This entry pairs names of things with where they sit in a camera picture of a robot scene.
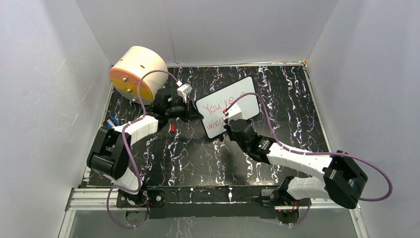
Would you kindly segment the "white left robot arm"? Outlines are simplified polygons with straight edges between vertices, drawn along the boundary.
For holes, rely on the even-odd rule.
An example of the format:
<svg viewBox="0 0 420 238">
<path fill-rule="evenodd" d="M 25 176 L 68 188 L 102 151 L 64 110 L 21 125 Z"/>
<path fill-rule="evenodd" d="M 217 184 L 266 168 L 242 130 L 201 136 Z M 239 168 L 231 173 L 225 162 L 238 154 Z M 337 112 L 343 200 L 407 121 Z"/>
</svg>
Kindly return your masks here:
<svg viewBox="0 0 420 238">
<path fill-rule="evenodd" d="M 148 200 L 148 193 L 137 166 L 129 168 L 129 163 L 134 161 L 129 151 L 131 146 L 162 130 L 169 119 L 191 122 L 203 118 L 189 98 L 159 89 L 156 99 L 145 107 L 140 118 L 112 128 L 102 126 L 98 130 L 87 157 L 87 167 L 110 179 L 130 204 L 143 206 Z"/>
</svg>

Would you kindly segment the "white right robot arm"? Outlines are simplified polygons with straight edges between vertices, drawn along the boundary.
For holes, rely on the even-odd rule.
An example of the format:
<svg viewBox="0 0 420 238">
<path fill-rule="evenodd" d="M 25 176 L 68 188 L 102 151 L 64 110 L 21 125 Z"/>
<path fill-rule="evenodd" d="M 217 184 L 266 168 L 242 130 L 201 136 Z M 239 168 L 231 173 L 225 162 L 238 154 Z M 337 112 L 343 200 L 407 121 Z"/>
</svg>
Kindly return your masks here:
<svg viewBox="0 0 420 238">
<path fill-rule="evenodd" d="M 352 158 L 280 146 L 273 138 L 257 134 L 245 119 L 232 120 L 224 128 L 229 139 L 254 161 L 308 174 L 307 178 L 286 177 L 278 190 L 262 195 L 263 205 L 293 205 L 306 198 L 330 199 L 347 209 L 358 204 L 368 177 Z"/>
</svg>

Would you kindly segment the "white board black frame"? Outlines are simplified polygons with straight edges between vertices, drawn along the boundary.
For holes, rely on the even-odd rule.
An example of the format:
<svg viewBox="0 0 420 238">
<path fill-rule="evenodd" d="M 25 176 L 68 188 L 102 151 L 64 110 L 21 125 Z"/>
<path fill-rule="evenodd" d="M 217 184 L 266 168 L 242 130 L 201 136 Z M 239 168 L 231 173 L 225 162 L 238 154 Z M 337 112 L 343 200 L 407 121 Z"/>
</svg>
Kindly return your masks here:
<svg viewBox="0 0 420 238">
<path fill-rule="evenodd" d="M 204 117 L 202 124 L 209 139 L 213 139 L 225 132 L 223 110 L 245 93 L 256 93 L 254 79 L 247 76 L 237 82 L 231 83 L 196 101 L 198 112 Z M 242 111 L 244 119 L 251 119 L 260 113 L 256 96 L 250 95 L 241 98 L 237 105 Z"/>
</svg>

